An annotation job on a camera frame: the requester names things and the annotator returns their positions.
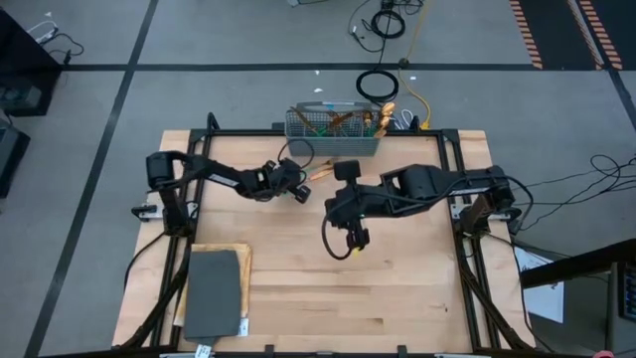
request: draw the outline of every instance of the metal frame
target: metal frame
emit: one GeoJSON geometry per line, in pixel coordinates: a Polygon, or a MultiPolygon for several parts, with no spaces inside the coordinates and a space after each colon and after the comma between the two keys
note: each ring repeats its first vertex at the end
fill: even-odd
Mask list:
{"type": "MultiPolygon", "coordinates": [[[[284,128],[282,123],[275,123],[271,129],[220,129],[214,116],[210,113],[208,115],[208,126],[205,129],[192,129],[190,132],[190,138],[188,142],[188,153],[195,153],[198,144],[203,141],[202,154],[210,156],[210,150],[212,146],[212,139],[215,136],[284,136],[284,128]]],[[[450,170],[448,152],[446,150],[446,143],[449,142],[453,149],[454,160],[456,162],[457,170],[465,170],[463,161],[463,155],[461,152],[461,143],[459,140],[459,133],[457,129],[440,129],[440,130],[426,130],[421,131],[418,127],[418,120],[414,120],[409,130],[394,131],[390,130],[388,136],[392,137],[412,137],[412,136],[424,136],[433,137],[437,140],[437,149],[439,151],[439,159],[441,168],[444,170],[450,170]]],[[[196,189],[194,194],[194,203],[201,206],[201,200],[203,197],[203,186],[205,180],[198,180],[196,183],[196,189]]],[[[180,197],[185,200],[187,198],[187,187],[181,189],[180,197]]],[[[462,198],[465,204],[471,203],[469,196],[462,198]]],[[[451,204],[455,204],[455,198],[448,199],[449,217],[451,225],[454,227],[456,220],[452,217],[451,204]]],[[[186,250],[184,258],[177,273],[172,275],[175,268],[176,254],[179,246],[178,238],[171,238],[169,244],[169,250],[166,256],[166,263],[164,266],[164,273],[162,277],[162,284],[160,288],[161,298],[157,305],[153,308],[149,317],[144,323],[151,322],[151,326],[140,327],[135,333],[133,338],[123,344],[122,346],[115,347],[115,349],[99,352],[86,352],[70,355],[56,356],[58,358],[80,358],[80,357],[159,357],[161,354],[169,352],[178,352],[179,337],[181,334],[181,328],[173,326],[170,332],[170,343],[168,345],[160,345],[162,326],[164,323],[165,308],[170,302],[172,295],[166,297],[166,293],[175,291],[175,286],[178,288],[178,296],[181,296],[183,289],[183,283],[185,283],[185,273],[187,272],[187,260],[189,258],[189,247],[195,242],[197,235],[199,216],[195,216],[195,230],[188,238],[186,238],[186,250]],[[140,346],[146,340],[148,333],[152,330],[152,336],[150,340],[150,346],[141,348],[140,346]]],[[[453,230],[453,240],[455,245],[455,253],[457,256],[457,264],[462,276],[461,285],[464,298],[464,305],[466,307],[466,322],[468,325],[468,331],[470,334],[472,353],[466,354],[453,354],[453,357],[459,356],[489,356],[489,357],[551,357],[551,358],[577,358],[580,356],[574,355],[561,355],[554,353],[542,353],[532,349],[531,346],[525,344],[518,344],[517,349],[502,349],[499,341],[499,330],[497,326],[503,327],[503,330],[508,333],[514,332],[514,330],[506,323],[503,315],[499,312],[497,307],[490,300],[490,290],[488,288],[488,279],[485,270],[483,254],[481,252],[481,244],[479,241],[472,242],[473,257],[475,261],[475,274],[472,273],[466,253],[464,250],[464,238],[462,233],[457,230],[453,230]],[[491,342],[491,347],[484,347],[481,344],[481,336],[479,332],[479,326],[477,324],[477,315],[475,312],[475,305],[473,301],[473,294],[475,294],[482,305],[484,306],[484,312],[486,314],[486,324],[488,328],[488,336],[491,342]]],[[[362,357],[376,357],[376,358],[407,358],[407,357],[440,357],[437,353],[408,353],[406,346],[398,346],[396,353],[337,353],[337,352],[275,352],[273,345],[266,345],[262,352],[215,352],[215,357],[218,358],[232,358],[232,357],[245,357],[245,358],[274,358],[274,357],[307,357],[307,356],[338,356],[342,358],[362,358],[362,357]]]]}

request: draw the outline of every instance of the wooden table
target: wooden table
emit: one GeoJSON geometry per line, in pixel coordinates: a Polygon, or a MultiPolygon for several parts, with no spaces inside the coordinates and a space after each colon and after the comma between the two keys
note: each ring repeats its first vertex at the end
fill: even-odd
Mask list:
{"type": "MultiPolygon", "coordinates": [[[[166,131],[161,149],[185,152],[188,136],[189,131],[166,131]]],[[[492,164],[484,132],[460,131],[460,137],[467,169],[492,164]]],[[[254,168],[275,160],[284,142],[282,136],[214,137],[211,158],[237,169],[254,168]]],[[[377,184],[380,173],[412,163],[439,166],[436,140],[385,137],[375,157],[361,159],[359,181],[377,184]]],[[[248,243],[253,249],[249,336],[223,338],[215,350],[262,351],[273,344],[276,351],[396,352],[404,344],[413,353],[470,352],[448,204],[441,201],[408,218],[368,220],[371,244],[357,257],[337,262],[323,248],[320,224],[324,200],[343,186],[333,176],[310,183],[311,197],[300,205],[291,197],[257,203],[206,183],[197,243],[248,243]]],[[[149,201],[158,199],[151,196],[149,201]]],[[[136,250],[162,230],[159,221],[142,224],[136,250]]],[[[492,222],[491,230],[508,238],[503,223],[492,222]]],[[[334,251],[343,253],[345,232],[329,228],[327,234],[334,251]]],[[[113,344],[125,341],[156,302],[167,247],[168,239],[163,239],[133,267],[113,344]]],[[[493,302],[534,345],[524,323],[511,248],[488,238],[482,248],[493,302]]],[[[475,305],[482,345],[487,346],[476,298],[475,305]]],[[[168,342],[173,315],[174,300],[166,312],[163,343],[168,342]]],[[[182,339],[179,348],[195,350],[196,345],[182,339]]]]}

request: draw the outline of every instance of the black metal frame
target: black metal frame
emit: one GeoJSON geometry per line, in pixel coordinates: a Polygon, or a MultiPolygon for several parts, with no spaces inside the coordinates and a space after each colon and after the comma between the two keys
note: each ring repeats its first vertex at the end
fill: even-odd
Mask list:
{"type": "MultiPolygon", "coordinates": [[[[214,116],[210,113],[208,116],[208,127],[206,129],[192,129],[190,132],[190,138],[188,142],[188,153],[194,154],[199,142],[203,140],[202,154],[210,156],[210,150],[212,146],[212,139],[214,136],[284,136],[284,129],[281,126],[282,123],[275,123],[271,129],[219,129],[219,125],[214,119],[214,116]]],[[[459,133],[457,129],[440,129],[440,130],[419,130],[417,120],[414,120],[409,130],[394,131],[390,130],[388,136],[392,137],[412,137],[412,136],[424,136],[433,137],[437,140],[437,149],[439,151],[439,159],[441,168],[444,170],[450,170],[448,152],[446,150],[446,142],[449,142],[453,148],[454,160],[456,162],[457,170],[465,170],[463,161],[463,155],[461,152],[461,144],[459,140],[459,133]]],[[[201,205],[203,197],[203,186],[205,180],[198,180],[196,182],[196,189],[194,194],[194,202],[201,205]]],[[[185,200],[187,198],[187,187],[184,187],[180,191],[180,196],[185,200]]],[[[464,203],[470,204],[471,199],[469,196],[462,198],[464,203]]],[[[450,204],[455,203],[455,198],[449,198],[449,216],[451,220],[451,227],[454,227],[456,221],[452,219],[452,212],[450,210],[450,204]]],[[[186,255],[189,252],[188,248],[195,242],[197,234],[199,216],[195,216],[195,230],[187,240],[186,255]]],[[[464,238],[462,233],[453,230],[453,240],[455,245],[455,254],[457,256],[457,263],[460,272],[470,271],[466,253],[464,250],[464,238]]],[[[466,307],[466,322],[468,325],[468,331],[471,339],[472,353],[466,353],[467,355],[489,355],[491,357],[551,357],[551,358],[577,358],[580,356],[574,355],[561,355],[554,353],[542,353],[536,350],[528,349],[529,345],[516,347],[517,349],[502,349],[499,341],[499,331],[495,322],[500,323],[500,327],[505,327],[506,330],[512,330],[505,319],[498,311],[496,306],[490,301],[490,290],[488,287],[488,279],[485,270],[483,254],[481,252],[481,244],[479,241],[471,241],[473,258],[475,261],[475,275],[471,274],[470,277],[462,277],[462,293],[464,298],[464,305],[466,307]],[[477,315],[475,311],[475,305],[473,301],[473,294],[475,294],[481,303],[484,305],[484,312],[486,314],[486,323],[488,328],[488,337],[491,342],[491,347],[484,347],[481,344],[481,336],[479,332],[479,326],[477,324],[477,315]]],[[[168,292],[171,285],[175,283],[176,277],[172,278],[172,274],[175,268],[175,259],[177,249],[179,246],[178,238],[171,238],[169,244],[169,250],[166,257],[166,263],[164,266],[164,273],[162,277],[162,284],[160,288],[160,294],[164,295],[168,292]]],[[[181,296],[183,285],[179,288],[178,299],[181,296]]],[[[114,357],[114,356],[135,356],[135,357],[158,357],[160,353],[177,352],[179,336],[181,329],[178,326],[173,326],[170,333],[170,343],[168,345],[160,345],[160,338],[162,333],[162,327],[164,324],[165,307],[163,310],[158,310],[157,306],[151,312],[152,314],[159,314],[155,317],[155,322],[152,325],[152,336],[150,340],[150,347],[140,348],[140,345],[145,337],[139,336],[136,340],[136,347],[134,345],[124,345],[122,347],[115,347],[115,349],[99,352],[86,352],[79,354],[56,356],[59,358],[80,358],[80,357],[114,357]]],[[[329,353],[338,357],[377,357],[377,358],[407,358],[407,357],[435,357],[435,353],[408,353],[405,346],[398,346],[396,353],[329,353]]],[[[307,357],[315,356],[315,352],[274,352],[273,345],[266,345],[262,352],[215,352],[215,357],[218,358],[232,358],[232,357],[253,357],[253,358],[274,358],[275,357],[307,357]]]]}

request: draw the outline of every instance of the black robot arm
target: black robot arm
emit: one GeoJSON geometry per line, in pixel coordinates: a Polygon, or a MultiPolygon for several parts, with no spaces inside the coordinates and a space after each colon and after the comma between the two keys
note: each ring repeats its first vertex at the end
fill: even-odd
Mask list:
{"type": "Polygon", "coordinates": [[[233,188],[244,198],[260,202],[290,192],[296,201],[304,204],[311,193],[308,187],[302,185],[302,168],[288,158],[279,160],[278,165],[269,160],[260,168],[237,170],[203,155],[160,151],[146,158],[146,172],[150,192],[158,192],[164,204],[164,229],[165,234],[170,236],[187,236],[192,230],[187,204],[177,195],[177,189],[192,180],[214,181],[233,188]],[[184,165],[179,179],[175,179],[175,161],[184,165]]]}
{"type": "Polygon", "coordinates": [[[377,186],[360,185],[360,164],[357,160],[336,163],[337,180],[347,185],[336,191],[336,197],[325,201],[326,216],[322,234],[329,254],[343,260],[352,250],[363,249],[370,241],[369,230],[362,223],[364,218],[400,218],[429,210],[435,203],[448,197],[482,194],[488,210],[493,212],[510,209],[515,201],[504,171],[493,166],[487,169],[443,171],[432,165],[413,164],[384,173],[377,186]],[[347,230],[349,251],[336,256],[326,243],[325,225],[347,230]]]}

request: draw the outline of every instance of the floor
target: floor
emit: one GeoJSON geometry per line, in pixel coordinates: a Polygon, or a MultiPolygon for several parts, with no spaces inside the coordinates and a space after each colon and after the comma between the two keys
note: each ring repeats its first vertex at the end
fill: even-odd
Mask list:
{"type": "MultiPolygon", "coordinates": [[[[296,102],[362,99],[356,77],[378,55],[346,33],[360,3],[0,0],[25,28],[51,13],[85,45],[72,65],[87,65],[63,73],[48,115],[16,119],[32,141],[1,203],[2,355],[24,355],[36,326],[30,352],[109,347],[139,228],[129,210],[145,197],[144,158],[163,130],[202,127],[209,111],[223,128],[267,128],[296,102]],[[144,66],[167,64],[245,66],[144,66]],[[62,252],[72,260],[52,284],[56,269],[65,271],[62,252]]],[[[359,19],[376,11],[360,11],[359,31],[359,19]]],[[[415,23],[416,16],[406,18],[406,34],[388,42],[385,62],[404,56],[415,23]]],[[[374,40],[369,36],[369,47],[380,44],[374,40]]],[[[590,170],[597,153],[620,163],[636,153],[636,131],[608,73],[531,71],[508,0],[431,0],[410,60],[431,64],[406,77],[430,102],[432,127],[485,130],[493,161],[525,183],[590,170]],[[510,66],[481,71],[486,64],[510,66]]],[[[636,73],[620,77],[636,93],[636,73]]],[[[365,88],[384,92],[387,85],[369,81],[365,88]]],[[[396,102],[424,114],[403,89],[396,102]]],[[[538,201],[561,201],[596,178],[533,193],[538,201]]],[[[572,205],[518,238],[569,255],[633,238],[635,200],[636,192],[623,191],[572,205]]],[[[548,209],[538,207],[531,219],[548,209]]],[[[565,325],[533,319],[538,334],[572,353],[599,349],[604,290],[595,280],[568,283],[565,325]]],[[[628,339],[636,327],[625,327],[617,351],[633,348],[628,339]]]]}

